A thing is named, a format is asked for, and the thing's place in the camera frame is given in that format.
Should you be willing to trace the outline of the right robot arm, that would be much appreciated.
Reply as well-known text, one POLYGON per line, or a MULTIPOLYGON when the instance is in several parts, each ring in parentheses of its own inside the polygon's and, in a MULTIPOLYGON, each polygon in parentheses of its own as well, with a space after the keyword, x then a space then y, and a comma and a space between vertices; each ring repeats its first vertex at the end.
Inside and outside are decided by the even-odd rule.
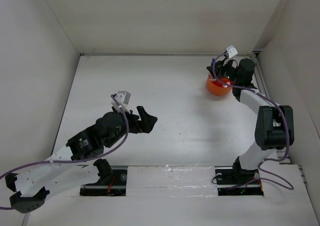
POLYGON ((235 61, 225 55, 213 58, 206 68, 211 85, 231 90, 238 102, 257 115, 253 144, 236 158, 227 173, 234 184, 252 181, 263 162, 271 161, 270 155, 277 150, 284 150, 287 157, 295 137, 292 107, 279 105, 259 92, 252 82, 255 68, 256 64, 249 58, 235 61))

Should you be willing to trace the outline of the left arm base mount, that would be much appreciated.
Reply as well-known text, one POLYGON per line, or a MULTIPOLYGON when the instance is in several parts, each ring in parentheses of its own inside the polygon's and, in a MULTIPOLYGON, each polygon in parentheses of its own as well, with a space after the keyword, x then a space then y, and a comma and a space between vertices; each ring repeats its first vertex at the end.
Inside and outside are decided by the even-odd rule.
POLYGON ((127 190, 128 167, 110 166, 106 159, 93 164, 98 169, 98 181, 84 184, 79 195, 83 197, 124 197, 127 190))

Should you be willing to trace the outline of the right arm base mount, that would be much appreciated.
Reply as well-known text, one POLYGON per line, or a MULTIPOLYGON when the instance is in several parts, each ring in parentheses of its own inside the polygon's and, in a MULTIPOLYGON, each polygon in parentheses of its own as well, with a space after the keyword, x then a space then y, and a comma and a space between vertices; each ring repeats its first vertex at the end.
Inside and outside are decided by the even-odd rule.
POLYGON ((217 166, 211 182, 217 185, 218 196, 263 196, 258 170, 236 174, 232 166, 217 166))

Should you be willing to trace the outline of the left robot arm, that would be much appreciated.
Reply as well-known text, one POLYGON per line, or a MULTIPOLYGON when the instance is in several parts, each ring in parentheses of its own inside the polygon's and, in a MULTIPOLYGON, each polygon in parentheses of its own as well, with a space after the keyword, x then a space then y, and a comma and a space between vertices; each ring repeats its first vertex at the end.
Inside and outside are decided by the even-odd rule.
POLYGON ((70 138, 66 145, 44 161, 29 163, 2 175, 13 192, 9 210, 26 214, 46 200, 81 185, 106 186, 112 192, 117 181, 105 158, 122 146, 129 134, 149 134, 158 121, 143 106, 138 114, 113 109, 70 138))

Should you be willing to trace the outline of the blue capped spray bottle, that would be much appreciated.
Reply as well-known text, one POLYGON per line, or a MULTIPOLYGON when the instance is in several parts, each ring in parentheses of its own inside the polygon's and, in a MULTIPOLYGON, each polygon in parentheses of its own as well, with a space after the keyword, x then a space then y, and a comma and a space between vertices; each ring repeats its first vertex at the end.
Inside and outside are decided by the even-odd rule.
POLYGON ((212 67, 215 67, 215 65, 216 65, 216 59, 215 59, 215 58, 212 58, 211 66, 212 66, 212 67))

